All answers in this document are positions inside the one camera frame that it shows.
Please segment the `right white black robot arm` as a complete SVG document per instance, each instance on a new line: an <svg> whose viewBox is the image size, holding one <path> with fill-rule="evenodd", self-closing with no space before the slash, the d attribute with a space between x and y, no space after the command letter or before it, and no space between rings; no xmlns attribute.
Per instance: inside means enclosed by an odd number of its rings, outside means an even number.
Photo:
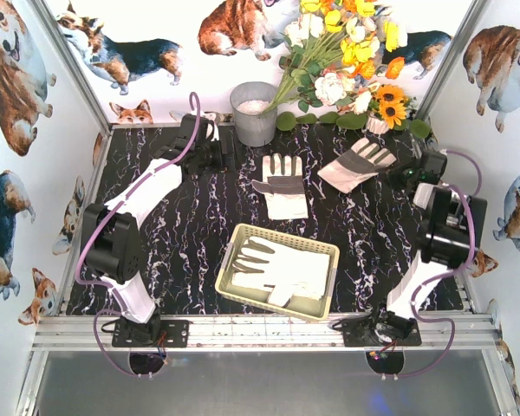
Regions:
<svg viewBox="0 0 520 416"><path fill-rule="evenodd" d="M441 181L449 155L475 167L478 185L473 194ZM411 337L421 321L420 307L442 280L473 265L488 203L478 196L483 179L478 163L458 150L424 150L419 158L388 170L386 179L422 210L411 265L369 324L377 341L392 343Z"/></svg>

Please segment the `grey cuffed glove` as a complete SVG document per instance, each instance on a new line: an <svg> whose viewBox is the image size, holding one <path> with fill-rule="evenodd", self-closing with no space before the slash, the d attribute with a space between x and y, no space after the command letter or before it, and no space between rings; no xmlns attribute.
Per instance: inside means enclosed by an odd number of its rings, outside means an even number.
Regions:
<svg viewBox="0 0 520 416"><path fill-rule="evenodd" d="M385 171L396 160L387 148L364 137L325 165L318 176L339 192L350 193L356 186Z"/></svg>

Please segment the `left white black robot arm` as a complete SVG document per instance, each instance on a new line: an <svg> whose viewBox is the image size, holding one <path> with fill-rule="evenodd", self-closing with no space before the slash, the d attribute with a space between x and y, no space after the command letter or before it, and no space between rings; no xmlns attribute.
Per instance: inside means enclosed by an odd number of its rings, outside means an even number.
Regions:
<svg viewBox="0 0 520 416"><path fill-rule="evenodd" d="M140 227L148 215L186 177L235 172L238 164L233 138L220 135L213 116L195 110L182 117L175 136L125 191L104 205L87 206L77 268L86 266L97 275L95 283L118 301L122 317L147 324L156 311L140 275L144 259Z"/></svg>

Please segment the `white glove green fingertips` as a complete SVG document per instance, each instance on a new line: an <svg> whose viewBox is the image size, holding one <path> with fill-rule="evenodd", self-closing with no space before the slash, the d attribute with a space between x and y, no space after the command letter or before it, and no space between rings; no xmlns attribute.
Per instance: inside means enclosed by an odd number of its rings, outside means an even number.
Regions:
<svg viewBox="0 0 520 416"><path fill-rule="evenodd" d="M231 264L232 284L269 293L267 303L283 308L294 297L322 299L330 256L248 237Z"/></svg>

